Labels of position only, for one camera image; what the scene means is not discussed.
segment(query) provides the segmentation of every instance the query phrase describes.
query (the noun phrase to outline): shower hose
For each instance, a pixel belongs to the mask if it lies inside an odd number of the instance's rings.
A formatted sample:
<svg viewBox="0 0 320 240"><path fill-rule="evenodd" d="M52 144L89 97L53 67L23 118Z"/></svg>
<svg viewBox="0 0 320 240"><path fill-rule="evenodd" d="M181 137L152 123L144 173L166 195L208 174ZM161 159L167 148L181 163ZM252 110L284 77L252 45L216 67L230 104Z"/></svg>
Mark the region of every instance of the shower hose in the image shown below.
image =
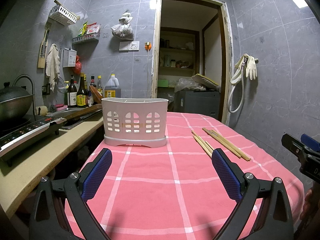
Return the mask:
<svg viewBox="0 0 320 240"><path fill-rule="evenodd" d="M240 109L240 107L242 106L242 104L243 104L243 98L244 98L243 69L244 69L245 64L247 63L247 60L248 60L247 58L244 58L244 61L243 61L242 64L241 64L242 96L241 96L240 104L239 104L239 106L237 107L236 110L233 110L233 111L230 110L230 101L231 101L231 98L232 98L233 91L235 90L237 84L233 85L233 88L232 88L231 93L230 93L229 98L228 98L227 108L228 108L228 111L229 111L230 113L232 113L232 114L235 113L235 112L237 112L237 111Z"/></svg>

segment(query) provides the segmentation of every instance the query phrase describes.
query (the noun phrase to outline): basket base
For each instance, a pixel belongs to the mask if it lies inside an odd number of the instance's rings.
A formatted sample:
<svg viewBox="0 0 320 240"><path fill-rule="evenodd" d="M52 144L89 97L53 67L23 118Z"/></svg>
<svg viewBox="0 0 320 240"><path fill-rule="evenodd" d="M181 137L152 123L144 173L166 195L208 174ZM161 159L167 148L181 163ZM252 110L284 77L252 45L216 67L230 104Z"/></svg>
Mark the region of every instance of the basket base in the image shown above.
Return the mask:
<svg viewBox="0 0 320 240"><path fill-rule="evenodd" d="M137 145L137 146L147 146L151 148L161 147L166 145L167 140L164 136L161 139L153 140L127 140L127 139L117 139L104 135L104 142L108 145L119 146L119 145Z"/></svg>

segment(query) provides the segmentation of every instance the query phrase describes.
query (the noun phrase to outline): pink checkered tablecloth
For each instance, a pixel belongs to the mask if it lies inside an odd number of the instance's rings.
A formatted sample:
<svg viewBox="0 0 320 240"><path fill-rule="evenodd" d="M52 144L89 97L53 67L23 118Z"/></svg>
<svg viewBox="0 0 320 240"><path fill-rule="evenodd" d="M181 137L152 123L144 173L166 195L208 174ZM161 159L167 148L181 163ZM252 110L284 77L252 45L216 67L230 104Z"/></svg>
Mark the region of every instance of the pink checkered tablecloth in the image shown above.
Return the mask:
<svg viewBox="0 0 320 240"><path fill-rule="evenodd" d="M250 158L238 159L202 128L215 129ZM112 240L210 240L236 202L231 200L210 158L194 140L194 130L214 148L222 148L243 172L258 179L281 177L294 221L303 205L302 183L272 156L221 122L201 114L167 113L167 144L159 148L109 146L100 143L87 162L103 148L113 161L88 205ZM240 237L249 234L261 200L257 200ZM72 212L66 214L73 232L82 237Z"/></svg>

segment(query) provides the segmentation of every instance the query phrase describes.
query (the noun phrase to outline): wall switch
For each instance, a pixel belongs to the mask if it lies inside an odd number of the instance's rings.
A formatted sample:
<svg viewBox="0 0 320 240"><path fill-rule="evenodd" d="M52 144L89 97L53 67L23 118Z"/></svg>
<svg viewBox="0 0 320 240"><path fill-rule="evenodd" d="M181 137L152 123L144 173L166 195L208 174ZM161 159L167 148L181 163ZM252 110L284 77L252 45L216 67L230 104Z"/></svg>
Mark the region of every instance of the wall switch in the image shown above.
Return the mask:
<svg viewBox="0 0 320 240"><path fill-rule="evenodd" d="M129 50L139 50L139 41L130 42Z"/></svg>
<svg viewBox="0 0 320 240"><path fill-rule="evenodd" d="M129 50L130 43L131 43L130 41L122 41L122 42L120 42L119 51Z"/></svg>

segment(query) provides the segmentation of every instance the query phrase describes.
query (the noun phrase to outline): gray tile wall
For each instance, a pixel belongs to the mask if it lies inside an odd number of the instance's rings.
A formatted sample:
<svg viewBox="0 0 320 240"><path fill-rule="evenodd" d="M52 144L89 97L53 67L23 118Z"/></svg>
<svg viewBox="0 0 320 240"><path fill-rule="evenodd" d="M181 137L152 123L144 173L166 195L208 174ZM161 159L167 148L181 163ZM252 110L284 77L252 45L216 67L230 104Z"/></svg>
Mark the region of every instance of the gray tile wall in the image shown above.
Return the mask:
<svg viewBox="0 0 320 240"><path fill-rule="evenodd" d="M54 91L49 96L42 96L41 87L45 85L45 70L37 68L40 43L44 36L44 26L49 12L55 6L54 0L18 0L0 28L2 42L0 43L1 70L0 87L6 81L11 85L15 78L21 74L30 75L36 85L36 105L63 103L63 94ZM72 12L81 15L81 19L74 25L63 26L52 21L48 37L48 49L55 43L60 49L71 46L71 40L76 37L81 28L90 0L58 0ZM70 80L71 69L62 69L60 76ZM26 85L31 93L28 80L21 79L18 85Z"/></svg>
<svg viewBox="0 0 320 240"><path fill-rule="evenodd" d="M234 54L240 56L240 44L236 17L231 0L226 2L234 31ZM123 97L146 98L150 97L152 49L148 53L144 43L153 43L155 10L150 9L150 0L91 0L87 15L88 22L102 24L100 41L96 46L91 44L79 46L78 52L83 59L84 71L88 75L102 75L103 83L107 82L111 73L116 74L123 89ZM112 36L110 27L118 23L119 17L125 10L131 11L133 20L131 26L136 41L140 41L137 52L119 52L120 40Z"/></svg>
<svg viewBox="0 0 320 240"><path fill-rule="evenodd" d="M245 80L235 130L265 149L308 189L311 180L281 146L281 137L306 133L320 140L320 24L292 0L232 0L240 52L259 59L258 80ZM240 102L241 92L235 96Z"/></svg>

